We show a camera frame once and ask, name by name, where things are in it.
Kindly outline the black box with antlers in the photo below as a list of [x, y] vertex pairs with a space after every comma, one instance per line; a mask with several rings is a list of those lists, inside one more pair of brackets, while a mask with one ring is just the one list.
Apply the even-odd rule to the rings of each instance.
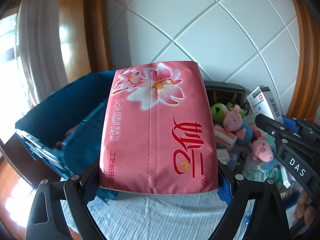
[[243, 107], [245, 90], [240, 85], [218, 81], [204, 81], [204, 85], [210, 106], [232, 103]]

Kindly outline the red white tissue brick pack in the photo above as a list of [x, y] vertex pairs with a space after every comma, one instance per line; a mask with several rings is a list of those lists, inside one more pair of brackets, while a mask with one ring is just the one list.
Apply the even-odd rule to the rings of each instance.
[[227, 148], [232, 148], [237, 141], [237, 136], [235, 134], [219, 125], [214, 126], [214, 134], [216, 141], [225, 145]]

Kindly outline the white blue medicine box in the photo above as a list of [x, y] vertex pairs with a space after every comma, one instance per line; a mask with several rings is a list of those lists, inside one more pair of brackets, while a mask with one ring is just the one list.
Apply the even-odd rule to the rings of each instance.
[[247, 96], [247, 101], [254, 116], [263, 114], [281, 124], [284, 124], [283, 117], [269, 87], [258, 86]]

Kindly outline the pink pig plush with glasses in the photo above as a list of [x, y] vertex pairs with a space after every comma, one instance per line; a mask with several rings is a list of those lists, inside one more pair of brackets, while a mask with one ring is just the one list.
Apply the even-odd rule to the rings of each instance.
[[262, 135], [260, 132], [253, 132], [253, 139], [249, 143], [253, 160], [260, 159], [265, 163], [269, 163], [274, 159], [274, 153], [266, 138], [267, 136]]

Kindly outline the white curtain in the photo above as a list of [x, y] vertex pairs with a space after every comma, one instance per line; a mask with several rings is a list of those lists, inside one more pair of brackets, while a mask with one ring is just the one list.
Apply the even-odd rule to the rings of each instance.
[[34, 103], [67, 85], [59, 37], [60, 0], [20, 0], [18, 41], [23, 72]]

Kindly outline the wooden bed frame post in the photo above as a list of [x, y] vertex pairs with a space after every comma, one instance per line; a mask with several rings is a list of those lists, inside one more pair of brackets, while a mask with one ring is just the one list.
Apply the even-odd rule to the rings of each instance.
[[68, 82], [112, 69], [106, 0], [60, 0], [59, 38]]

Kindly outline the blue plastic crate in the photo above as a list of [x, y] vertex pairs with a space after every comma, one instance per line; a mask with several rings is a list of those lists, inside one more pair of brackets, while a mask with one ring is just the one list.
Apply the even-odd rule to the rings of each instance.
[[115, 71], [89, 73], [51, 94], [15, 124], [21, 141], [62, 178], [81, 174], [100, 156]]

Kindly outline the pink pig plush blue body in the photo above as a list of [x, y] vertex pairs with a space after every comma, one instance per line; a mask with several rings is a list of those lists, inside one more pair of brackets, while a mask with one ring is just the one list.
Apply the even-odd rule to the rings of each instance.
[[235, 105], [231, 111], [227, 109], [223, 126], [226, 130], [236, 135], [238, 144], [247, 145], [253, 138], [253, 132], [250, 126], [243, 122], [240, 111], [239, 105]]

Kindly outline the pink tissue pack with flowers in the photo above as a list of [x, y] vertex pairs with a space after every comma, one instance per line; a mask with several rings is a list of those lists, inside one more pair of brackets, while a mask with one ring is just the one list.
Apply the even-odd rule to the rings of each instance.
[[218, 187], [214, 127], [193, 61], [116, 71], [100, 151], [100, 186], [142, 194], [193, 194]]

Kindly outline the green frog plush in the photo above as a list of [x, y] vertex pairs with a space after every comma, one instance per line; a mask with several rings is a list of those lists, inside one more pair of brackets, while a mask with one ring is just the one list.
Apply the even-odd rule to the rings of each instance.
[[212, 120], [214, 124], [223, 125], [224, 119], [225, 119], [225, 111], [231, 111], [232, 107], [230, 105], [224, 105], [222, 103], [216, 103], [212, 105], [210, 108], [211, 114], [212, 114]]

